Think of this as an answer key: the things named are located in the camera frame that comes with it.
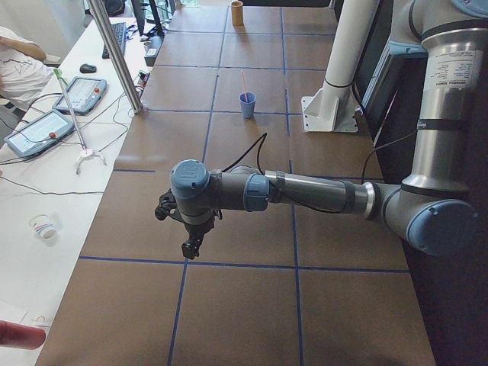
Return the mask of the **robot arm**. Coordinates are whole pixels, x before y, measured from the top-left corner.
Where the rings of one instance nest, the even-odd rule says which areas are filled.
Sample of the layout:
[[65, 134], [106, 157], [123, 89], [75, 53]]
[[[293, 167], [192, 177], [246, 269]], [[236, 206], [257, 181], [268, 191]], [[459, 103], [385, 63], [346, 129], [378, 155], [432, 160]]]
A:
[[464, 150], [487, 56], [485, 1], [396, 1], [390, 52], [427, 58], [410, 174], [398, 185], [334, 181], [233, 163], [209, 171], [194, 159], [175, 165], [155, 215], [185, 225], [186, 258], [198, 256], [223, 210], [263, 211], [297, 204], [382, 222], [412, 247], [447, 255], [469, 244], [479, 217], [466, 202]]

